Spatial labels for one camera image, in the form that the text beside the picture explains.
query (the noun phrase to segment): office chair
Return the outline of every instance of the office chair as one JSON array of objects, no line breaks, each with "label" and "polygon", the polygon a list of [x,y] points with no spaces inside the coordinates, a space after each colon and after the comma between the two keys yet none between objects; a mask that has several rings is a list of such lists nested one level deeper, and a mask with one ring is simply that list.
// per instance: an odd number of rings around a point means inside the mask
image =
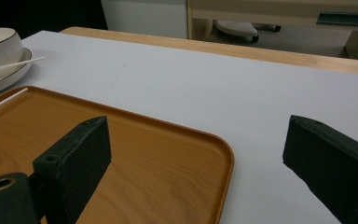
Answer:
[{"label": "office chair", "polygon": [[[250,22],[245,21],[217,21],[216,28],[229,35],[251,36],[252,43],[256,43],[260,36]],[[279,32],[281,26],[275,26],[274,31]]]}]

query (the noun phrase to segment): white spoon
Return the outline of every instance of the white spoon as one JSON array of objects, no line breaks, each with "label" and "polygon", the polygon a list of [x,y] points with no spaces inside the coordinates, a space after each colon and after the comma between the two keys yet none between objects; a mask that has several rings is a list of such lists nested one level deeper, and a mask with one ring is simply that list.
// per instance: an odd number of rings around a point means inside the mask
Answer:
[{"label": "white spoon", "polygon": [[39,60],[42,60],[42,59],[44,59],[44,58],[45,58],[45,57],[40,57],[40,58],[35,58],[35,59],[31,59],[31,60],[19,62],[19,63],[11,63],[11,64],[2,65],[2,66],[0,66],[0,70],[6,69],[6,68],[9,68],[9,67],[13,67],[13,66],[19,66],[19,65],[26,64],[26,63],[31,63],[31,62],[39,61]]}]

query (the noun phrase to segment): white saucer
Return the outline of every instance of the white saucer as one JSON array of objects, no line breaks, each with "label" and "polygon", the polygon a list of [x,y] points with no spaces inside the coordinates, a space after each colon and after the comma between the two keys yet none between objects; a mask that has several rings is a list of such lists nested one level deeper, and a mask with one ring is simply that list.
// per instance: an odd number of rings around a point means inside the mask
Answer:
[{"label": "white saucer", "polygon": [[[22,57],[20,62],[30,60],[32,58],[32,52],[26,48],[22,50]],[[13,85],[16,83],[20,78],[22,78],[30,69],[32,63],[27,63],[23,65],[19,65],[15,71],[7,74],[6,76],[0,77],[0,91]]]}]

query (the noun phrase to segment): brown tray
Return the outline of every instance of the brown tray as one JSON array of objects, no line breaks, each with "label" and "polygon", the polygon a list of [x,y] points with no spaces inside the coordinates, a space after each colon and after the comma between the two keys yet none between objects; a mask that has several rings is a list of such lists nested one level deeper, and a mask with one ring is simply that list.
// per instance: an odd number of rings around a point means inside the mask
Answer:
[{"label": "brown tray", "polygon": [[222,139],[36,87],[0,96],[0,175],[30,175],[38,155],[102,115],[112,163],[77,223],[219,222],[234,165]]}]

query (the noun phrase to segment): white table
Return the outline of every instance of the white table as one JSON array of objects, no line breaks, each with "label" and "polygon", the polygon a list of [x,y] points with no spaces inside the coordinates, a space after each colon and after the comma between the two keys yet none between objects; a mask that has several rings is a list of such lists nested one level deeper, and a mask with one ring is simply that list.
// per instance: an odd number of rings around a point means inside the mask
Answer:
[{"label": "white table", "polygon": [[358,140],[358,75],[41,32],[23,40],[33,85],[214,133],[234,173],[221,223],[338,223],[282,163],[292,114]]}]

